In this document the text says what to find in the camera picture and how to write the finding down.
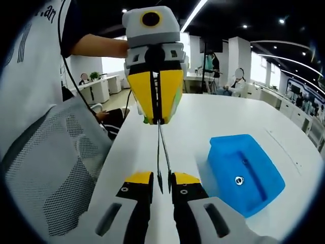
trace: metal ring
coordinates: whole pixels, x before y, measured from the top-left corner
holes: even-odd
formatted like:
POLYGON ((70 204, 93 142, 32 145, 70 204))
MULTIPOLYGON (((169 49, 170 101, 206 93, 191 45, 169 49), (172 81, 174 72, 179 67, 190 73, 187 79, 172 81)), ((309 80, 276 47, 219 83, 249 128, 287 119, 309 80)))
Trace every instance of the metal ring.
POLYGON ((236 176, 235 182, 238 186, 241 186, 244 183, 244 177, 236 176))

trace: hand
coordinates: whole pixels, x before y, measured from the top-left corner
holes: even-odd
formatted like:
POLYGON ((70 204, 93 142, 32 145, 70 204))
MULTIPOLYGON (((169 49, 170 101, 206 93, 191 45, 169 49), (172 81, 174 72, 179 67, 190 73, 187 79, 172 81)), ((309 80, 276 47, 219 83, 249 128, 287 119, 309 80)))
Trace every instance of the hand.
POLYGON ((99 121, 103 121, 105 119, 105 117, 107 116, 108 112, 106 110, 101 111, 99 113, 96 114, 96 117, 99 121))

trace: monitor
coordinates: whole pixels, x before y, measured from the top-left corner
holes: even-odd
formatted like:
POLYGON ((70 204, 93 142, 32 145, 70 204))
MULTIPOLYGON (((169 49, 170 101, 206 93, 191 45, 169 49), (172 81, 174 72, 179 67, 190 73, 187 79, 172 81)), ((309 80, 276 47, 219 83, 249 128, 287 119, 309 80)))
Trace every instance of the monitor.
POLYGON ((300 88, 295 86, 295 85, 291 85, 291 91, 294 93, 294 94, 300 94, 300 88))

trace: floor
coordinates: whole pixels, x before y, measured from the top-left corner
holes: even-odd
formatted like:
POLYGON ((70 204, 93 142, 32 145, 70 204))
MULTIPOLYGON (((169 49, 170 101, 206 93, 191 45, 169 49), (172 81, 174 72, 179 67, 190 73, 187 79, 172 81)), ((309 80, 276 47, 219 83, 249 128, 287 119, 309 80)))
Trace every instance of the floor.
MULTIPOLYGON (((109 111, 117 108, 125 108, 129 92, 130 89, 123 89, 117 94, 110 95, 110 99, 106 103, 103 103, 103 109, 109 111)), ((131 94, 128 102, 128 107, 134 105, 135 103, 136 100, 134 99, 133 94, 131 94)))

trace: camera lens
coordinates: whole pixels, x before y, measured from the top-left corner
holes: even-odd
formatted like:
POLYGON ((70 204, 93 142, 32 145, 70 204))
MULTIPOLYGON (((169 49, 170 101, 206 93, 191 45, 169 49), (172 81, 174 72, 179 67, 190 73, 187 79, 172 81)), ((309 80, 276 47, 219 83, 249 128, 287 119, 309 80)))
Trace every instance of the camera lens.
POLYGON ((160 21, 159 15, 154 12, 146 13, 142 17, 142 23, 149 27, 153 27, 157 25, 159 21, 160 21))

